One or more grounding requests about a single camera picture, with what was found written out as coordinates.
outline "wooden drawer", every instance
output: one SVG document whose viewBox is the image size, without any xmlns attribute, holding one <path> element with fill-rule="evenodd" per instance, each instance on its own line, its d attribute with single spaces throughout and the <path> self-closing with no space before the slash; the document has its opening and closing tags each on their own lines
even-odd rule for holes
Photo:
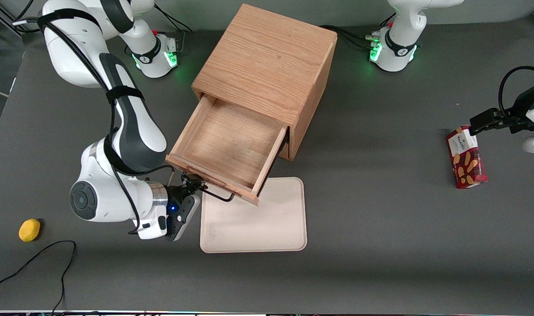
<svg viewBox="0 0 534 316">
<path fill-rule="evenodd" d="M 288 126 L 204 94 L 166 160 L 255 205 Z"/>
</svg>

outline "drawer handle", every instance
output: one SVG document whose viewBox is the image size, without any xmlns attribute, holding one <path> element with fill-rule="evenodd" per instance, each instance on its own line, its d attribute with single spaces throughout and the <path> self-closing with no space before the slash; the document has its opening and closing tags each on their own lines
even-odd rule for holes
<svg viewBox="0 0 534 316">
<path fill-rule="evenodd" d="M 217 199 L 219 199 L 221 201 L 224 201 L 224 202 L 230 202 L 231 200 L 233 200 L 233 196 L 235 195 L 235 194 L 232 193 L 229 198 L 223 198 L 223 197 L 221 197 L 219 195 L 216 195 L 216 194 L 214 194 L 214 193 L 212 193 L 212 192 L 210 192 L 208 190 L 205 190 L 205 189 L 202 189 L 202 192 L 205 192 L 206 194 L 208 194 L 210 196 L 213 196 L 213 197 L 215 197 L 215 198 L 217 198 Z"/>
</svg>

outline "beige tray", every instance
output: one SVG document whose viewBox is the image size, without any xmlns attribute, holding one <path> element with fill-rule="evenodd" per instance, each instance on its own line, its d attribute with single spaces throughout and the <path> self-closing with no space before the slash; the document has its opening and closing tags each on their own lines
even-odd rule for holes
<svg viewBox="0 0 534 316">
<path fill-rule="evenodd" d="M 209 190 L 223 197 L 230 195 L 218 187 Z M 268 178 L 259 206 L 238 197 L 222 202 L 203 194 L 204 252 L 299 251 L 306 244 L 304 186 L 299 178 Z"/>
</svg>

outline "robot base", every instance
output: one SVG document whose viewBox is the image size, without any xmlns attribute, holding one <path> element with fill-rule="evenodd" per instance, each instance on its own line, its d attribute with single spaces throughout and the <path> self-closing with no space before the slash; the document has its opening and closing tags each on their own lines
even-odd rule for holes
<svg viewBox="0 0 534 316">
<path fill-rule="evenodd" d="M 163 34 L 158 34 L 156 38 L 161 42 L 161 51 L 152 62 L 144 63 L 132 55 L 136 67 L 148 78 L 163 77 L 179 64 L 175 38 L 168 38 Z"/>
<path fill-rule="evenodd" d="M 381 30 L 375 31 L 372 33 L 373 36 L 379 36 L 381 39 L 384 38 L 384 35 L 390 28 L 385 26 Z M 403 70 L 407 64 L 413 60 L 413 54 L 417 50 L 417 46 L 408 52 L 406 50 L 404 56 L 396 56 L 395 52 L 386 44 L 385 40 L 379 40 L 376 46 L 370 51 L 369 60 L 374 64 L 377 64 L 380 68 L 387 72 L 398 72 Z"/>
</svg>

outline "gray table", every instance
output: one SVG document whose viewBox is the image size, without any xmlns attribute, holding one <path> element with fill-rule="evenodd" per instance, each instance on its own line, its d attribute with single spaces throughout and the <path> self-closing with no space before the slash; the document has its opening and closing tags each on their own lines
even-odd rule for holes
<svg viewBox="0 0 534 316">
<path fill-rule="evenodd" d="M 220 36 L 188 34 L 181 67 L 154 80 L 119 40 L 109 43 L 169 148 L 197 104 L 190 84 Z M 132 223 L 76 218 L 68 190 L 110 111 L 101 90 L 60 79 L 42 38 L 30 38 L 0 120 L 0 278 L 50 242 L 73 239 L 65 309 L 534 315 L 534 154 L 521 150 L 530 134 L 481 134 L 490 182 L 470 190 L 455 189 L 445 142 L 497 106 L 510 68 L 534 66 L 534 18 L 432 25 L 421 42 L 394 74 L 337 45 L 296 160 L 279 160 L 271 174 L 305 184 L 305 250 L 211 255 L 199 248 L 200 215 L 175 243 L 128 236 Z M 507 104 L 533 84 L 534 73 L 515 74 Z M 46 221 L 32 244 L 17 237 L 28 218 Z M 52 308 L 69 252 L 59 245 L 1 285 L 0 309 Z"/>
</svg>

